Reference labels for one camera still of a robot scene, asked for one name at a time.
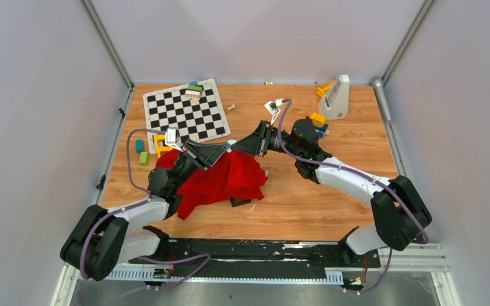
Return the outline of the red garment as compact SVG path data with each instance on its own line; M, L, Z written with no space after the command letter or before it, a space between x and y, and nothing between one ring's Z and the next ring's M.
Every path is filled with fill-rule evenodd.
M178 189L182 200L177 216L185 220L197 206L230 198L262 200L261 187L266 181L265 170L253 156L234 150L226 152L213 167L196 170Z

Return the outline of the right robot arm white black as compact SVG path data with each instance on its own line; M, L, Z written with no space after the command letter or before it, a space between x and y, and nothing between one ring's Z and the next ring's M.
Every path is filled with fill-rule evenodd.
M304 179L334 187L371 207L373 223L358 226L342 238L339 257L347 266L355 266L375 249L403 251L418 237L423 244L429 241L425 228L432 216L412 181L404 175L374 176L343 163L321 148L309 119L297 120L290 133L263 120L231 149L252 156L264 156L270 150L288 154Z

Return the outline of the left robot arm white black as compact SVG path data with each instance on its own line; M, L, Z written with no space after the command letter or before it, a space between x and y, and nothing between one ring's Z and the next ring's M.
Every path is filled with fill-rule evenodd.
M91 205L83 213L60 251L60 258L88 279L103 280L114 267L147 256L165 262L167 235L153 222L173 216L181 204L178 190L197 170L208 170L228 152L229 143L182 144L170 169L154 168L148 175L147 197L114 208Z

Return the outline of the black white chessboard mat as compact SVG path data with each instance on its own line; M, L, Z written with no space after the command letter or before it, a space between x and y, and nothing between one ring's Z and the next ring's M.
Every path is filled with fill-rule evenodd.
M229 136L231 130L215 79L197 84L202 88L198 100L187 97L187 84L144 94L147 128L157 131L174 128L182 141L205 142Z

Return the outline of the green block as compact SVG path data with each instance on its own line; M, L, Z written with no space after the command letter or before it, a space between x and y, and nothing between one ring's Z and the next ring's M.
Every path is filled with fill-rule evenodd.
M149 164L150 153L143 151L139 155L139 164L141 166L147 166Z

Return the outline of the toy train car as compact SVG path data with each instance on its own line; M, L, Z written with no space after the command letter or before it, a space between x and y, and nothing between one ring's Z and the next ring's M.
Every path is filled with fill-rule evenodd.
M313 112L308 119L310 119L315 127L315 131L317 132L320 138L323 138L325 135L330 133L329 125L327 123L327 119L324 115Z

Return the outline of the stacked toy blocks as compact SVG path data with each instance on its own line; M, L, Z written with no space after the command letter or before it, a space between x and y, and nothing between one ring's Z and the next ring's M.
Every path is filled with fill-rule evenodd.
M185 96L188 99L199 100L204 88L198 82L190 82L185 90Z

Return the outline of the teal block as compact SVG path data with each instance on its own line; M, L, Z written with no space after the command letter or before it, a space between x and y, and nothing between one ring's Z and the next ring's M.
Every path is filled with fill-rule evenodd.
M144 151L144 141L142 139L135 140L135 152L141 153Z

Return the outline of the yellow toy piece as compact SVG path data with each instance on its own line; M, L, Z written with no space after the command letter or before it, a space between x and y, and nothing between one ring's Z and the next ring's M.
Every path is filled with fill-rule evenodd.
M316 95L319 98L322 98L330 90L333 83L334 83L334 80L331 80L331 81L327 82L326 84L323 84L323 85L317 87L316 88Z

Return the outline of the white wedge stand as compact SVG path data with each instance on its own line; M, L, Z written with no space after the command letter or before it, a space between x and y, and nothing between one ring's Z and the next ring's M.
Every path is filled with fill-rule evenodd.
M330 90L320 98L318 112L327 120L344 119L349 111L350 79L348 75L339 75Z

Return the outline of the black square frame under garment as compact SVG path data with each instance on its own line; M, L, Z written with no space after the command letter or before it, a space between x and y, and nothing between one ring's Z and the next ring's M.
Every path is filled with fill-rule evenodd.
M247 205L251 203L251 199L242 199L242 198L236 198L236 197L231 197L230 198L230 204L232 208Z

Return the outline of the yellow triangular toy frame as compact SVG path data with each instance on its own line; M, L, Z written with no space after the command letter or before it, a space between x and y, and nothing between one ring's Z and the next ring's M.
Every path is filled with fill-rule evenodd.
M153 136L154 148L156 155L160 158L162 155L173 150L173 148L165 143L165 135L156 134Z

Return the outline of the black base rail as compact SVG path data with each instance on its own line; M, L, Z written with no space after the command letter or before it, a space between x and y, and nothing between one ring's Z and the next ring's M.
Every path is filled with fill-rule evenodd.
M236 240L176 238L163 243L150 259L175 263L176 277L184 277L202 263L195 256L210 255L195 276L225 279L321 279L328 268L380 267L377 251L355 255L337 242L297 240Z

